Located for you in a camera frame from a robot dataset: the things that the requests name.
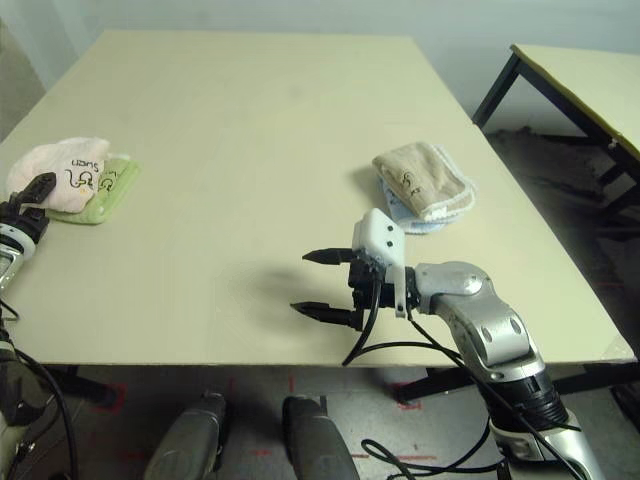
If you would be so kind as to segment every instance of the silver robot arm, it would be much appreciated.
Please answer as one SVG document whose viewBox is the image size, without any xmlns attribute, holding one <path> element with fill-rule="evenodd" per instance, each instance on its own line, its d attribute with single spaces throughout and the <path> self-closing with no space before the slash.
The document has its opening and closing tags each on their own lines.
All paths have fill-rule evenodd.
<svg viewBox="0 0 640 480">
<path fill-rule="evenodd" d="M 562 465 L 559 477 L 550 472 L 558 459 L 542 443 L 546 442 L 585 480 L 604 480 L 578 420 L 562 404 L 522 318 L 496 295 L 489 276 L 463 262 L 406 267 L 404 246 L 402 229 L 380 210 L 371 210 L 356 223 L 350 249 L 315 250 L 303 257 L 329 265 L 350 263 L 355 311 L 318 302 L 292 306 L 321 322 L 362 332 L 343 365 L 355 358 L 373 328 L 375 316 L 366 325 L 363 322 L 365 309 L 391 307 L 396 317 L 416 309 L 442 317 L 465 366 L 479 383 L 493 436 L 509 461 L 512 478 L 572 476 Z"/>
<path fill-rule="evenodd" d="M 603 480 L 584 433 L 565 427 L 580 425 L 564 408 L 522 319 L 496 295 L 489 276 L 463 262 L 419 264 L 415 285 L 420 296 L 418 311 L 444 319 L 467 367 L 518 409 L 585 480 Z M 493 436 L 508 460 L 556 460 L 511 412 L 481 393 L 491 415 Z"/>
</svg>

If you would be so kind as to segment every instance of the table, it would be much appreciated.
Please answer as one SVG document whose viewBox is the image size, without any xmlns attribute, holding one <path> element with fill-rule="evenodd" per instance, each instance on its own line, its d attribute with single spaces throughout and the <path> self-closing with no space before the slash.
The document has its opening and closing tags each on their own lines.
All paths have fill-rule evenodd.
<svg viewBox="0 0 640 480">
<path fill-rule="evenodd" d="M 34 145 L 79 135 L 142 171 L 106 223 L 52 223 L 8 289 L 15 342 L 42 362 L 338 365 L 357 333 L 289 304 L 349 308 L 347 267 L 300 257 L 350 246 L 354 222 L 385 208 L 371 159 L 416 140 L 445 145 L 479 197 L 461 222 L 409 237 L 407 264 L 484 268 L 549 362 L 632 356 L 409 38 L 107 31 L 0 145 L 0 178 Z M 442 320 L 421 321 L 453 346 Z M 387 310 L 370 341 L 392 339 L 418 337 Z M 419 349 L 358 362 L 448 365 Z"/>
<path fill-rule="evenodd" d="M 606 186 L 623 173 L 636 184 L 605 208 L 611 217 L 640 200 L 640 56 L 512 45 L 513 54 L 473 122 L 482 128 L 518 75 L 549 99 L 615 161 L 600 177 Z"/>
</svg>

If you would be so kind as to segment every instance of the beige towel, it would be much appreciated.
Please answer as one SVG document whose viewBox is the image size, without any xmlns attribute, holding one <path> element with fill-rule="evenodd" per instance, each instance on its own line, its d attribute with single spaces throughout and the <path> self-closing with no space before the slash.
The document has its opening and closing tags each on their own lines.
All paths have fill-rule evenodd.
<svg viewBox="0 0 640 480">
<path fill-rule="evenodd" d="M 426 222 L 460 215 L 475 204 L 475 186 L 439 145 L 412 143 L 373 165 L 393 193 Z"/>
</svg>

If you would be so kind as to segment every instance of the black wire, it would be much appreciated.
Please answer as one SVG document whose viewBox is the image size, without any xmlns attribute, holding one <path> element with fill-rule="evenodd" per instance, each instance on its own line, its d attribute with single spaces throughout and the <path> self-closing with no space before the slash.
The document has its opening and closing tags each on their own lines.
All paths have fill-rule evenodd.
<svg viewBox="0 0 640 480">
<path fill-rule="evenodd" d="M 42 429 L 38 433 L 36 433 L 31 440 L 28 440 L 24 443 L 30 444 L 30 443 L 36 443 L 37 441 L 39 441 L 45 433 L 47 433 L 49 430 L 51 430 L 51 428 L 53 428 L 53 426 L 56 424 L 59 418 L 60 418 L 60 409 L 56 408 L 56 411 L 53 414 L 53 417 L 51 417 L 51 419 L 47 422 L 47 424 L 44 427 L 42 427 Z"/>
<path fill-rule="evenodd" d="M 466 462 L 469 458 L 471 458 L 482 447 L 482 445 L 485 444 L 485 442 L 489 438 L 489 433 L 490 433 L 490 430 L 489 430 L 489 419 L 487 419 L 487 422 L 485 423 L 485 426 L 484 426 L 484 430 L 482 432 L 482 436 L 473 445 L 473 447 L 471 447 L 467 451 L 467 453 L 465 453 L 458 460 L 456 460 L 455 462 L 452 462 L 451 464 L 449 464 L 447 466 L 439 467 L 439 466 L 433 466 L 433 465 L 420 465 L 420 464 L 416 464 L 416 463 L 406 463 L 406 462 L 399 462 L 399 463 L 401 463 L 407 469 L 426 470 L 426 472 L 424 472 L 424 473 L 411 472 L 414 477 L 432 477 L 432 476 L 435 476 L 435 475 L 440 475 L 441 473 L 445 473 L 445 472 L 448 472 L 448 473 L 466 473 L 466 474 L 492 472 L 493 470 L 498 468 L 498 464 L 497 463 L 492 464 L 492 465 L 486 465 L 486 466 L 483 466 L 483 467 L 456 468 L 456 467 L 458 467 L 458 465 L 461 465 L 462 463 Z M 399 465 L 397 465 L 395 461 L 390 461 L 388 456 L 386 456 L 386 452 L 388 452 L 388 450 L 386 448 L 384 448 L 382 445 L 380 445 L 378 442 L 376 442 L 375 440 L 371 440 L 371 439 L 366 438 L 361 442 L 361 445 L 362 445 L 362 448 L 369 455 L 371 455 L 372 457 L 377 458 L 378 460 L 381 460 L 381 461 L 383 461 L 385 463 L 389 463 L 391 465 L 395 465 L 396 467 L 399 468 Z M 385 453 L 385 455 L 380 455 L 379 453 L 371 450 L 371 447 L 374 447 L 374 448 L 378 449 L 379 451 Z M 401 477 L 406 477 L 404 472 L 403 473 L 399 473 L 399 474 L 389 475 L 387 477 L 387 480 L 394 480 L 396 478 L 401 478 Z"/>
<path fill-rule="evenodd" d="M 353 358 L 354 359 L 358 358 L 359 356 L 364 355 L 365 353 L 373 352 L 374 350 L 380 350 L 383 348 L 392 348 L 392 347 L 421 347 L 421 348 L 428 348 L 431 350 L 440 351 L 440 348 L 425 342 L 386 342 L 386 343 L 376 343 L 375 345 L 364 347 L 358 353 L 356 353 Z M 451 352 L 452 355 L 460 357 L 460 354 L 458 352 L 455 352 L 453 350 L 449 350 L 449 352 Z"/>
<path fill-rule="evenodd" d="M 360 338 L 347 355 L 347 358 L 342 362 L 342 366 L 346 367 L 349 365 L 354 358 L 358 356 L 358 353 L 364 347 L 364 344 L 367 342 L 369 335 L 371 335 L 371 330 L 373 330 L 373 326 L 376 323 L 376 317 L 378 316 L 378 307 L 380 306 L 380 292 L 382 291 L 382 283 L 383 279 L 380 277 L 376 278 L 375 283 L 373 284 L 373 295 L 371 298 L 371 309 L 369 310 L 369 318 L 367 319 L 367 323 L 364 326 L 364 330 L 360 334 Z"/>
<path fill-rule="evenodd" d="M 73 423 L 71 420 L 71 414 L 69 413 L 69 408 L 67 407 L 67 403 L 64 400 L 64 396 L 60 391 L 60 387 L 51 376 L 51 374 L 40 365 L 37 361 L 31 358 L 26 353 L 16 349 L 16 354 L 22 360 L 27 363 L 27 366 L 38 376 L 43 378 L 51 389 L 51 393 L 53 393 L 56 402 L 58 403 L 58 408 L 62 414 L 62 419 L 64 421 L 64 428 L 67 434 L 67 444 L 69 446 L 69 463 L 71 469 L 71 480 L 79 480 L 78 474 L 78 446 L 76 444 L 76 437 L 73 431 Z"/>
<path fill-rule="evenodd" d="M 0 298 L 0 305 L 2 305 L 4 308 L 9 310 L 11 314 L 15 317 L 15 318 L 12 318 L 12 320 L 20 320 L 20 314 L 17 312 L 17 310 L 11 307 L 11 305 L 7 304 L 7 302 L 2 300 L 1 298 Z"/>
<path fill-rule="evenodd" d="M 377 448 L 378 450 L 380 450 L 383 455 L 380 455 L 377 452 L 374 452 L 373 450 L 368 448 L 369 444 L 374 448 Z M 402 472 L 401 475 L 403 477 L 407 477 L 409 480 L 415 480 L 416 477 L 412 472 L 409 471 L 409 468 L 403 462 L 401 462 L 398 459 L 398 457 L 396 457 L 393 453 L 387 450 L 383 445 L 380 445 L 378 442 L 376 442 L 375 440 L 371 440 L 370 438 L 365 438 L 364 440 L 362 440 L 362 442 L 360 442 L 360 445 L 362 446 L 364 451 L 367 452 L 372 457 L 377 458 L 378 460 L 382 460 L 385 463 L 394 465 L 398 470 Z"/>
<path fill-rule="evenodd" d="M 418 332 L 420 332 L 420 334 L 422 336 L 424 336 L 427 340 L 429 340 L 436 347 L 441 347 L 442 348 L 442 350 L 441 350 L 442 353 L 444 353 L 447 357 L 449 357 L 449 359 L 453 363 L 455 363 L 458 367 L 464 369 L 467 372 L 467 374 L 471 377 L 471 379 L 474 381 L 474 383 L 476 385 L 478 385 L 478 388 L 480 388 L 482 391 L 484 391 L 484 392 L 488 393 L 489 395 L 491 395 L 498 403 L 501 404 L 501 406 L 503 408 L 507 409 L 514 416 L 514 418 L 516 418 L 522 424 L 522 426 L 525 427 L 529 431 L 529 433 L 531 433 L 531 435 L 533 435 L 535 437 L 535 439 L 538 441 L 538 443 L 540 443 L 547 450 L 549 450 L 549 452 L 551 452 L 551 454 L 558 460 L 558 462 L 560 462 L 567 469 L 567 471 L 573 476 L 573 478 L 575 478 L 576 480 L 584 480 L 583 476 L 573 467 L 573 465 L 571 465 L 560 454 L 560 452 L 558 452 L 558 450 L 556 450 L 555 447 L 553 447 L 549 442 L 547 442 L 544 439 L 544 437 L 542 435 L 540 435 L 540 433 L 535 428 L 533 428 L 533 426 L 527 421 L 526 418 L 524 418 L 524 416 L 518 410 L 513 408 L 511 406 L 511 404 L 508 401 L 506 401 L 498 392 L 496 392 L 493 388 L 491 388 L 488 383 L 486 383 L 485 381 L 480 379 L 469 367 L 467 367 L 464 364 L 464 362 L 459 360 L 454 355 L 450 355 L 446 351 L 447 349 L 445 347 L 440 345 L 440 343 L 435 338 L 433 338 L 431 335 L 429 335 L 411 317 L 409 317 L 409 321 L 415 327 L 415 329 L 418 330 Z"/>
<path fill-rule="evenodd" d="M 7 480 L 13 480 L 13 477 L 16 475 L 16 471 L 18 470 L 18 464 L 20 461 L 18 460 L 18 456 L 14 455 L 13 460 L 11 460 L 11 465 L 9 465 L 9 470 L 7 471 Z"/>
<path fill-rule="evenodd" d="M 35 446 L 37 444 L 37 442 L 42 438 L 42 436 L 47 433 L 49 430 L 51 430 L 51 428 L 55 425 L 56 421 L 60 418 L 60 409 L 56 408 L 55 413 L 53 414 L 53 417 L 51 417 L 51 419 L 47 422 L 47 424 L 40 429 L 40 431 L 38 431 L 38 433 L 36 433 L 33 438 L 31 438 L 30 440 L 23 440 L 22 442 L 20 442 L 20 444 L 18 445 L 18 450 L 17 453 L 13 456 L 13 460 L 11 460 L 11 465 L 9 466 L 9 470 L 7 472 L 7 480 L 11 480 L 15 474 L 16 471 L 18 469 L 18 465 L 20 464 L 20 462 L 22 462 L 22 460 L 24 460 L 24 458 L 26 457 L 26 455 L 31 451 L 32 446 Z"/>
</svg>

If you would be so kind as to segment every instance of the folded towel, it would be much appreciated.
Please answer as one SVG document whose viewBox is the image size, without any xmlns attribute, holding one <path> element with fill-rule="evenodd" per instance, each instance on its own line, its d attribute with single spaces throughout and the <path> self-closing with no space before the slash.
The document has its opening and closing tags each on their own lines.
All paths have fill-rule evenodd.
<svg viewBox="0 0 640 480">
<path fill-rule="evenodd" d="M 475 185 L 439 145 L 405 145 L 374 158 L 373 165 L 402 203 L 425 222 L 451 223 L 475 204 Z"/>
<path fill-rule="evenodd" d="M 35 147 L 9 171 L 7 193 L 22 191 L 41 173 L 56 174 L 56 187 L 42 207 L 80 212 L 98 191 L 109 142 L 101 138 L 69 138 Z"/>
<path fill-rule="evenodd" d="M 98 193 L 89 200 L 79 213 L 64 213 L 49 210 L 47 215 L 55 220 L 69 223 L 96 225 L 102 223 L 122 200 L 131 182 L 136 178 L 140 166 L 128 155 L 114 155 L 104 164 L 104 171 L 98 182 Z"/>
<path fill-rule="evenodd" d="M 448 217 L 439 221 L 425 222 L 423 219 L 416 217 L 415 213 L 409 210 L 402 201 L 396 197 L 387 182 L 380 178 L 380 185 L 384 196 L 387 199 L 387 206 L 393 221 L 410 234 L 426 234 L 441 230 L 445 225 L 458 220 L 458 215 Z"/>
</svg>

